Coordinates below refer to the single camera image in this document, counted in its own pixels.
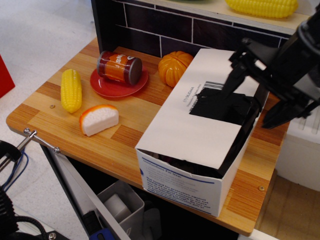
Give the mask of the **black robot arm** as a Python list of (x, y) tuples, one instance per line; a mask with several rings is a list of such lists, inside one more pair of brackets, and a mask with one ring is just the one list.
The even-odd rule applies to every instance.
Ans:
[(263, 128), (307, 118), (320, 105), (320, 90), (309, 75), (320, 64), (320, 9), (317, 7), (282, 47), (244, 38), (229, 60), (232, 71), (221, 90), (224, 97), (250, 76), (279, 99), (265, 115)]

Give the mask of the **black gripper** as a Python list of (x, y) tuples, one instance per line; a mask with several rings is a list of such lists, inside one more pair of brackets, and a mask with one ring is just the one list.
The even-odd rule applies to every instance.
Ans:
[(221, 90), (223, 98), (228, 98), (247, 76), (279, 98), (263, 119), (265, 129), (307, 118), (320, 105), (320, 93), (308, 76), (320, 62), (320, 49), (315, 44), (297, 39), (273, 48), (244, 38), (229, 60), (232, 70)]

